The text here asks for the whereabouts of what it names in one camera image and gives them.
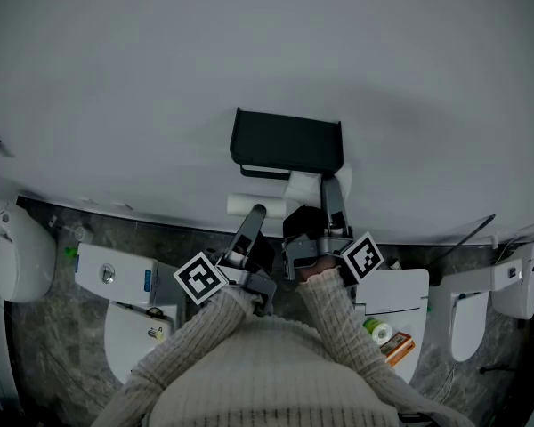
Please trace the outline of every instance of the black and white fiducial marker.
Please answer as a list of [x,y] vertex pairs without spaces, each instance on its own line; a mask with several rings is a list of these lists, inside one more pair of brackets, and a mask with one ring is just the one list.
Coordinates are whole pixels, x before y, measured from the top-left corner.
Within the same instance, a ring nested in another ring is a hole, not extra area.
[[358,283],[384,262],[384,257],[369,232],[354,242],[344,252],[343,258]]
[[198,253],[174,273],[183,290],[196,305],[200,305],[218,290],[228,285],[228,280],[206,258]]

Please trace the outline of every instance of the green tape roll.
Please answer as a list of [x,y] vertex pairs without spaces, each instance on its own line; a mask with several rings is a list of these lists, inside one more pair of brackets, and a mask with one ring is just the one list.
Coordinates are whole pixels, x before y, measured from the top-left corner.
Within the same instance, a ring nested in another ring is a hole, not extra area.
[[379,346],[386,344],[392,338],[392,327],[384,321],[370,318],[364,321],[363,326]]

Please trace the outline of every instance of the cable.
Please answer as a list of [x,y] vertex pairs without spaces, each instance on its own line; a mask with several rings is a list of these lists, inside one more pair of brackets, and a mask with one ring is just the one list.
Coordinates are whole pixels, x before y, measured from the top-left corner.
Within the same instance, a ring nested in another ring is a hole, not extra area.
[[502,252],[500,252],[500,255],[498,256],[498,259],[497,259],[497,262],[495,262],[495,266],[498,264],[498,262],[500,261],[500,259],[502,258],[502,255],[505,254],[505,251],[506,249],[508,248],[508,246],[510,244],[512,244],[515,240],[518,240],[518,236],[513,238],[512,240],[509,240],[508,243],[505,245],[505,247],[502,249]]
[[487,218],[484,222],[482,222],[477,228],[468,236],[466,236],[463,240],[458,242],[457,244],[453,245],[447,252],[442,254],[441,256],[435,258],[433,261],[429,262],[425,268],[427,269],[430,266],[433,266],[436,262],[442,260],[443,258],[446,258],[451,253],[453,253],[455,250],[457,250],[461,245],[463,245],[465,242],[476,236],[483,228],[485,228],[490,222],[492,222],[497,215],[494,213],[489,218]]
[[[4,311],[4,313],[6,315],[8,315],[10,317],[10,319],[12,320],[12,322],[18,324],[18,321],[16,321],[13,316],[10,314],[10,312],[8,312],[2,305],[0,305],[0,309],[2,309]],[[99,406],[100,408],[105,408],[104,405],[102,405],[101,403],[99,403],[97,401],[97,399],[91,395],[81,384],[79,384],[75,378],[71,375],[71,373],[62,365],[62,363],[47,349],[47,347],[41,343],[39,340],[37,340],[35,337],[34,339],[36,340],[36,342],[45,350],[45,352],[47,352],[47,354],[50,355],[50,357],[57,363],[58,366],[61,367],[61,369],[67,374],[67,376],[69,377],[69,379],[81,390],[83,391],[87,397],[89,397],[89,399],[91,399],[97,406]]]
[[[457,364],[457,362],[454,361],[453,362],[453,366],[451,366],[451,369],[447,373],[447,377],[445,378],[445,381],[443,382],[443,385],[439,388],[437,393],[433,396],[432,400],[435,400],[435,399],[437,399],[437,397],[439,397],[439,394],[441,394],[441,392],[443,391],[443,388],[445,387],[445,384],[447,384],[447,381],[448,381],[449,377],[453,375],[451,377],[451,383],[449,384],[449,391],[451,391],[451,385],[453,384],[453,378],[455,377],[455,365],[456,364]],[[443,398],[443,400],[445,400],[445,398],[447,398],[448,394],[449,394],[449,392],[447,392],[447,394],[445,394],[445,397]]]
[[443,405],[443,403],[445,402],[445,400],[447,399],[447,397],[449,396],[449,394],[451,393],[451,388],[453,387],[453,380],[455,379],[455,368],[453,367],[453,371],[451,372],[451,383],[449,383],[449,389],[447,390],[447,393],[445,394],[445,397],[443,397],[443,399],[441,399],[441,404]]

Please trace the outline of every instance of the person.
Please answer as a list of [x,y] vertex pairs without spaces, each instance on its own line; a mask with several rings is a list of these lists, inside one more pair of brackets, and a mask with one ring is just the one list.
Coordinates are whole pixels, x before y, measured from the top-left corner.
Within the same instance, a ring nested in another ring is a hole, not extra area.
[[301,271],[316,330],[255,317],[255,296],[220,290],[138,363],[93,427],[473,426],[384,362],[339,270],[326,256]]

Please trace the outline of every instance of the small label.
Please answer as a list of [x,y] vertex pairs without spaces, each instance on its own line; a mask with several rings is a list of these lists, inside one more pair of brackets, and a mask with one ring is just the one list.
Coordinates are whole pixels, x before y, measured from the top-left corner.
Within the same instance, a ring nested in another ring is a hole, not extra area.
[[149,329],[148,334],[150,338],[154,338],[159,342],[164,341],[164,332],[162,331],[162,327],[159,327],[158,329],[156,329],[155,327],[151,327]]
[[150,270],[144,271],[144,291],[150,292]]

